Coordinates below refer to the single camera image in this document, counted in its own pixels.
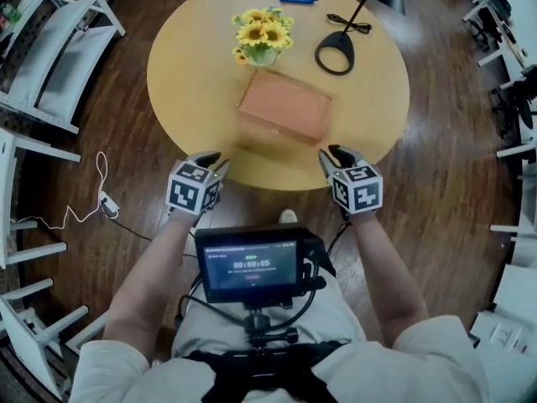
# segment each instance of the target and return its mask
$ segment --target yellow table top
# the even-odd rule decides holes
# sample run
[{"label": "yellow table top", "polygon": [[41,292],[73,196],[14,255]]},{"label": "yellow table top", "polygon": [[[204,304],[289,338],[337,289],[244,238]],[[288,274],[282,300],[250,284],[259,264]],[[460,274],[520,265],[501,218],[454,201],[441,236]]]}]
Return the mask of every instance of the yellow table top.
[{"label": "yellow table top", "polygon": [[[235,181],[275,190],[311,190],[326,186],[317,151],[344,144],[376,163],[402,135],[409,108],[409,80],[403,58],[382,25],[366,9],[356,22],[373,26],[369,35],[351,32],[356,56],[345,76],[324,72],[315,62],[316,46],[342,29],[327,13],[349,19],[356,0],[319,0],[314,5],[282,4],[279,0],[188,0],[164,23],[148,63],[149,98],[166,133],[187,154],[222,152],[232,160]],[[280,7],[295,19],[295,45],[269,68],[332,95],[329,133],[308,146],[272,133],[266,144],[239,136],[237,104],[254,67],[238,65],[232,15],[250,8]],[[337,51],[321,58],[342,70]]]}]

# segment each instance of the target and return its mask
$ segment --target shoe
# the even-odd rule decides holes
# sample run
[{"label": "shoe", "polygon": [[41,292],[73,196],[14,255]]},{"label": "shoe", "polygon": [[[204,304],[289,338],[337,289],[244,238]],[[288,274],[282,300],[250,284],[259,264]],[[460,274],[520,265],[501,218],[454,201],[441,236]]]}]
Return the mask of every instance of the shoe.
[{"label": "shoe", "polygon": [[278,224],[291,224],[293,222],[298,222],[295,211],[291,209],[284,209],[278,218]]}]

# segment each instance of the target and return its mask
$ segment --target black strap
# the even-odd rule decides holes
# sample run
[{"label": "black strap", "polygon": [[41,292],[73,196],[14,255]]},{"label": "black strap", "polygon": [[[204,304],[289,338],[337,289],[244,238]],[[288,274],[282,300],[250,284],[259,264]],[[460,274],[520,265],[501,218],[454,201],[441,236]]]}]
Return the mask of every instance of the black strap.
[{"label": "black strap", "polygon": [[203,397],[204,403],[243,401],[250,390],[283,388],[294,398],[309,403],[336,402],[311,368],[341,346],[339,342],[292,345],[284,349],[229,352],[223,355],[195,351],[187,359],[207,363],[216,373],[215,384]]}]

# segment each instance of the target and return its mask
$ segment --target black ring lamp base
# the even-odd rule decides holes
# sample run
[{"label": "black ring lamp base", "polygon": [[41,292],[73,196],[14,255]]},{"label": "black ring lamp base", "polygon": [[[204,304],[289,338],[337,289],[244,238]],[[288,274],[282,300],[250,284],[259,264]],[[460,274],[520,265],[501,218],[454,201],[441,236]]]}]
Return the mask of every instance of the black ring lamp base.
[{"label": "black ring lamp base", "polygon": [[[345,58],[347,58],[348,67],[344,71],[334,71],[329,67],[326,67],[321,61],[320,53],[324,48],[334,48],[339,50]],[[342,31],[335,31],[328,34],[317,46],[315,50],[315,61],[319,67],[330,73],[331,75],[343,76],[346,75],[354,67],[354,46],[352,46],[351,38],[347,33]]]}]

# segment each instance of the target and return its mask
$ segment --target brown box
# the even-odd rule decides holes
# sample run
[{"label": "brown box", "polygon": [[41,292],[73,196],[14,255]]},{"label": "brown box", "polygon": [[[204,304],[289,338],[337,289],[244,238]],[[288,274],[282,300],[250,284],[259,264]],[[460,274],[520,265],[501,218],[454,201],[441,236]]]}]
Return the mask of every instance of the brown box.
[{"label": "brown box", "polygon": [[306,144],[326,134],[331,97],[302,82],[270,71],[255,71],[237,113]]}]

